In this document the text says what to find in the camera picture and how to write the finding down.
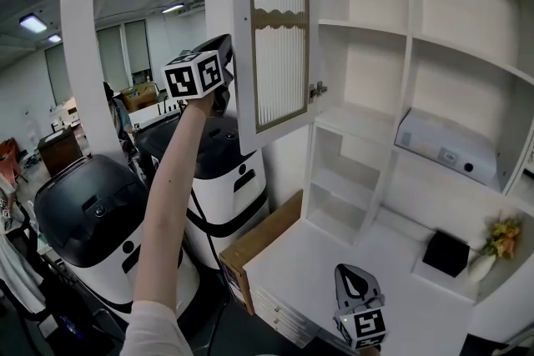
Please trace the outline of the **person's white shirt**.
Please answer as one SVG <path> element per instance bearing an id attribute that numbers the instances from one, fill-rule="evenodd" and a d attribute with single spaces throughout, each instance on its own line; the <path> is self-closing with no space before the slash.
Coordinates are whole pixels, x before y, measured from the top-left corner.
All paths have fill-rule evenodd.
<path id="1" fill-rule="evenodd" d="M 133 303 L 120 356 L 188 356 L 174 312 L 152 301 Z"/>

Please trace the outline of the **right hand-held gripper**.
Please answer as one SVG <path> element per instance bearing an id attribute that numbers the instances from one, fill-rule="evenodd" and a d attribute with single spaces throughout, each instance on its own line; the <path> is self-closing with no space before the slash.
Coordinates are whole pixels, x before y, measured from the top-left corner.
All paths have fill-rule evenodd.
<path id="1" fill-rule="evenodd" d="M 339 264 L 335 268 L 335 286 L 340 308 L 334 321 L 350 349 L 383 343 L 387 335 L 382 313 L 385 296 L 376 278 L 362 268 Z"/>

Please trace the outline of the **white table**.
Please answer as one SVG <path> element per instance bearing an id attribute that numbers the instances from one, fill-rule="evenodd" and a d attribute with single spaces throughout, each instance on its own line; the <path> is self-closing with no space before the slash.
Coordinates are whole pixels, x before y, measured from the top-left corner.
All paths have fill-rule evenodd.
<path id="1" fill-rule="evenodd" d="M 141 108 L 129 114 L 129 120 L 134 130 L 144 129 L 154 123 L 173 117 L 180 113 L 179 104 L 171 100 L 164 100 Z"/>

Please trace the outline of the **white robot with black top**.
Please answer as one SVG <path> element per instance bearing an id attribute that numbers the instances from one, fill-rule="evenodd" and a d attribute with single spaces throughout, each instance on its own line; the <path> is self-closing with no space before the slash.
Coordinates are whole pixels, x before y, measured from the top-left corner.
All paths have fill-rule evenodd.
<path id="1" fill-rule="evenodd" d="M 134 300 L 148 196 L 129 168 L 96 155 L 69 165 L 35 197 L 34 212 L 48 244 L 123 320 Z"/>
<path id="2" fill-rule="evenodd" d="M 269 214 L 261 151 L 241 153 L 235 118 L 208 118 L 187 212 L 191 253 L 217 269 L 219 253 Z"/>

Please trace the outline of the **white flat box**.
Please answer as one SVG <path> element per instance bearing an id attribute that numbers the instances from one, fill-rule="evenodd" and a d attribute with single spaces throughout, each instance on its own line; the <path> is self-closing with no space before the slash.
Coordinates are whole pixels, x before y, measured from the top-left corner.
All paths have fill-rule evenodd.
<path id="1" fill-rule="evenodd" d="M 496 150 L 483 135 L 441 116 L 410 108 L 395 145 L 498 191 Z"/>

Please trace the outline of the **flat brown cardboard box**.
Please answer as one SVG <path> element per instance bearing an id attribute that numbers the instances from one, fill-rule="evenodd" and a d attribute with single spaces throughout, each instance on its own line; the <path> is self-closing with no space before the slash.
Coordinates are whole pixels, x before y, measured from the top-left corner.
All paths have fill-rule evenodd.
<path id="1" fill-rule="evenodd" d="M 222 272 L 234 300 L 248 315 L 255 315 L 255 311 L 249 278 L 244 266 L 268 248 L 300 218 L 302 198 L 303 190 L 299 190 L 272 214 L 219 254 Z"/>

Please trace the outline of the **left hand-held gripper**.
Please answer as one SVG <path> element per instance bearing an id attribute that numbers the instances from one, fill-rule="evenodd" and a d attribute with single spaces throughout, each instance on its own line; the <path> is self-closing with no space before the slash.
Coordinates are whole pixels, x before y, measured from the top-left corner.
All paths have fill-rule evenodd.
<path id="1" fill-rule="evenodd" d="M 230 99 L 229 85 L 234 80 L 228 70 L 233 54 L 230 34 L 219 35 L 191 51 L 183 51 L 162 68 L 167 95 L 174 101 L 188 102 L 212 93 L 213 111 L 225 113 Z"/>

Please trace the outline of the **white cabinet door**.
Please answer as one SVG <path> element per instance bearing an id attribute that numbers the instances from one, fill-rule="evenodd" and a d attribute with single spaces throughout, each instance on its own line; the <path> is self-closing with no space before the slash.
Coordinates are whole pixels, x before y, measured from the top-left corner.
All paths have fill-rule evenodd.
<path id="1" fill-rule="evenodd" d="M 311 123 L 321 80 L 319 0 L 232 0 L 235 91 L 244 153 Z"/>

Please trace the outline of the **yellow flower bouquet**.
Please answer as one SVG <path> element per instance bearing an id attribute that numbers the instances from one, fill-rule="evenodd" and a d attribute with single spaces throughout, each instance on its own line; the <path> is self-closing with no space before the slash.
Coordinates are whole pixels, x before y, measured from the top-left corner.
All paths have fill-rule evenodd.
<path id="1" fill-rule="evenodd" d="M 483 253 L 496 258 L 512 259 L 521 236 L 521 222 L 516 218 L 495 221 L 488 231 Z"/>

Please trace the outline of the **white vase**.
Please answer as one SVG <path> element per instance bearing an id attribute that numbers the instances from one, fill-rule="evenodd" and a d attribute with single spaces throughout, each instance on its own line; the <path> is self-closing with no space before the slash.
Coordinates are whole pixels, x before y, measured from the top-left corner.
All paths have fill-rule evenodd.
<path id="1" fill-rule="evenodd" d="M 479 283 L 491 271 L 495 261 L 495 254 L 483 254 L 475 259 L 468 268 L 469 280 Z"/>

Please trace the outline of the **person's left forearm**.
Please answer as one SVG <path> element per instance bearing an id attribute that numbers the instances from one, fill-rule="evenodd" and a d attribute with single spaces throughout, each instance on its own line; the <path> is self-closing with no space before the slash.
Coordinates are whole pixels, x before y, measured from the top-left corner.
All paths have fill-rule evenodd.
<path id="1" fill-rule="evenodd" d="M 179 251 L 199 142 L 214 95 L 188 102 L 149 192 L 133 300 L 176 309 Z"/>

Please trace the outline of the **black box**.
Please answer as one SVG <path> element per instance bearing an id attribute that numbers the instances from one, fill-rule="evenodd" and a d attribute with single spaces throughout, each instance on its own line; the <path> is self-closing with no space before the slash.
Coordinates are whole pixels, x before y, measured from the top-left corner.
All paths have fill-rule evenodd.
<path id="1" fill-rule="evenodd" d="M 430 238 L 422 262 L 456 278 L 467 266 L 470 247 L 441 230 Z"/>

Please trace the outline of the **metal cabinet hinge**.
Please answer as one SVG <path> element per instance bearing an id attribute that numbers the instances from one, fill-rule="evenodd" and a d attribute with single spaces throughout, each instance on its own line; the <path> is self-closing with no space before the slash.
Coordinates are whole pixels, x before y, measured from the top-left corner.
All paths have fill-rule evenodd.
<path id="1" fill-rule="evenodd" d="M 309 86 L 309 103 L 313 103 L 316 98 L 321 97 L 327 91 L 328 87 L 322 81 L 319 81 L 317 84 L 312 83 Z"/>

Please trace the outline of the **white desk with hutch shelves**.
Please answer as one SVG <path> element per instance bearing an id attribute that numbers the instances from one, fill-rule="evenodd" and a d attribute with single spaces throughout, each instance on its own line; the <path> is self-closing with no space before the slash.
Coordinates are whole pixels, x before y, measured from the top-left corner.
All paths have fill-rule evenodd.
<path id="1" fill-rule="evenodd" d="M 359 356 L 334 321 L 345 264 L 385 296 L 382 356 L 459 356 L 468 336 L 534 351 L 534 0 L 319 0 L 319 49 L 300 218 L 245 265 L 255 312 L 299 346 Z M 397 147 L 410 108 L 486 137 L 500 189 Z M 472 283 L 507 218 L 514 258 Z M 456 278 L 422 262 L 437 230 L 470 247 Z"/>

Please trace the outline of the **dark wooden cabinet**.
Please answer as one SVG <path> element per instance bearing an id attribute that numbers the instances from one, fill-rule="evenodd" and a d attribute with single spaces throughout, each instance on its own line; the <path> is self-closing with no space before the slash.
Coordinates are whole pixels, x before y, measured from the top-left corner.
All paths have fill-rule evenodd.
<path id="1" fill-rule="evenodd" d="M 38 143 L 38 151 L 52 178 L 83 156 L 71 128 L 61 129 L 42 138 Z"/>

